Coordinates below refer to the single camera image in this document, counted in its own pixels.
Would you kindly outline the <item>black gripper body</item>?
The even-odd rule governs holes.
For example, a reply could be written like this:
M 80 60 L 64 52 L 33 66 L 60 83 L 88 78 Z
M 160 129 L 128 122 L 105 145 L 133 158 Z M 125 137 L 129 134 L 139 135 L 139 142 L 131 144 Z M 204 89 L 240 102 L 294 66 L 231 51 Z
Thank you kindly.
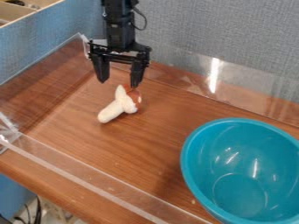
M 109 68 L 109 63 L 129 64 L 133 67 L 147 68 L 149 65 L 149 46 L 133 42 L 128 48 L 116 49 L 111 46 L 97 44 L 95 40 L 88 41 L 88 59 L 95 68 Z

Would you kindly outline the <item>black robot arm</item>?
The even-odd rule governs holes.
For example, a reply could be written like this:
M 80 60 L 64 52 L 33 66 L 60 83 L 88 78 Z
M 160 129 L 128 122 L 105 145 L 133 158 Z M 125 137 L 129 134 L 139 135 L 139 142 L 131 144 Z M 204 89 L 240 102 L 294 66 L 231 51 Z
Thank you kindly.
M 97 80 L 104 83 L 109 78 L 109 63 L 131 66 L 131 87 L 136 88 L 143 81 L 145 68 L 149 65 L 151 47 L 136 42 L 135 13 L 144 19 L 145 15 L 136 8 L 139 0 L 103 0 L 103 18 L 107 25 L 107 44 L 88 41 L 88 58 L 92 61 Z

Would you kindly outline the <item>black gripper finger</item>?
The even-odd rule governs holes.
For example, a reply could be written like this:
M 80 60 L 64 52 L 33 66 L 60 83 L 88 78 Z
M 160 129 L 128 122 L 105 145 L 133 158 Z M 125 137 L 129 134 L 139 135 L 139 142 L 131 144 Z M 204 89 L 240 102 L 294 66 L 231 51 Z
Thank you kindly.
M 148 64 L 143 60 L 136 59 L 132 62 L 132 67 L 131 67 L 131 87 L 132 88 L 136 88 L 139 84 L 141 83 L 147 66 Z
M 104 83 L 109 78 L 109 58 L 105 55 L 91 55 L 97 80 Z

